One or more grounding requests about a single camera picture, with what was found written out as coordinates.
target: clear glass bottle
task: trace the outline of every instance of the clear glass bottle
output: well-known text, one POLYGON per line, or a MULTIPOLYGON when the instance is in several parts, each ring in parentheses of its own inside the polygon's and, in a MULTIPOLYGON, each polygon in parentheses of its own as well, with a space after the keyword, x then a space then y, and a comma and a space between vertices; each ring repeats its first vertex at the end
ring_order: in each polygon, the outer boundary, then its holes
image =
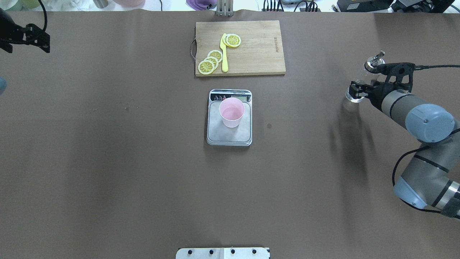
MULTIPOLYGON (((361 69, 359 70, 357 75, 354 77, 353 81, 359 84, 373 85, 373 83, 381 75, 380 73, 377 72, 377 66, 381 64, 385 64, 385 61, 382 59, 384 55, 385 55, 385 52, 383 50, 380 50, 379 54, 373 57, 369 57, 367 61, 362 65, 361 69)), ((345 96, 347 97, 349 101, 358 103, 364 100, 364 97, 361 97, 359 99, 352 98, 352 96, 349 93, 349 88, 345 92, 345 96)))

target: scale platform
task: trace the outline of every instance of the scale platform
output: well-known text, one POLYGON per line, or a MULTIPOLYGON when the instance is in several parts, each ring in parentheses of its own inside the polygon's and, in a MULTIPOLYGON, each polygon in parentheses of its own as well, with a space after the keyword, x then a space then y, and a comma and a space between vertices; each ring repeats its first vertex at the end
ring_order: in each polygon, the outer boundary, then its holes
POLYGON ((214 89, 209 93, 207 109, 207 137, 209 145, 249 146, 253 142, 252 93, 249 90, 214 89), (229 128, 222 122, 219 106, 229 97, 240 99, 244 104, 244 114, 240 125, 229 128))

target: wooden cutting board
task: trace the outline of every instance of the wooden cutting board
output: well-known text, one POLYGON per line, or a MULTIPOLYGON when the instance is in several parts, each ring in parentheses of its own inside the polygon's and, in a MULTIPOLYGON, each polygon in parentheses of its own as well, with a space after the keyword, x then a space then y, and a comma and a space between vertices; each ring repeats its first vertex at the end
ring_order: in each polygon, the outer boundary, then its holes
POLYGON ((197 77, 284 75, 283 42, 280 21, 250 22, 198 22, 196 23, 196 62, 197 77), (241 45, 227 47, 228 72, 222 72, 221 64, 210 75, 198 71, 198 64, 214 49, 219 47, 223 33, 238 34, 241 45))

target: white bracket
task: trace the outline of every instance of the white bracket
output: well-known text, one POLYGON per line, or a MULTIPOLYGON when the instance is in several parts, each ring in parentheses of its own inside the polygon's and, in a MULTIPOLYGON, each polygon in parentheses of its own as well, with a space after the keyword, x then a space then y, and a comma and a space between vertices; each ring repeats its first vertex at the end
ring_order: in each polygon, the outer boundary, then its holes
POLYGON ((181 248, 176 253, 176 259, 270 259, 270 248, 181 248))
POLYGON ((233 0, 217 0, 217 16, 233 16, 233 0))

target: brown table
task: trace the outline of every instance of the brown table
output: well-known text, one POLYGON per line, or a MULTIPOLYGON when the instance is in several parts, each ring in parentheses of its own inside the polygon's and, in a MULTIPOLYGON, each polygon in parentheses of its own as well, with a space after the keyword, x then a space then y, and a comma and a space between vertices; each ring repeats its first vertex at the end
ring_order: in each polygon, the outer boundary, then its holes
MULTIPOLYGON (((51 12, 50 54, 0 53, 0 257, 265 246, 275 259, 457 258, 459 222, 392 191, 394 163, 419 143, 343 97, 381 48, 388 63, 458 63, 459 31, 455 14, 51 12), (273 19, 285 76, 194 77, 195 22, 273 19), (250 147, 206 143, 213 88, 253 92, 250 147)), ((458 118, 459 79, 416 72, 413 93, 458 118)))

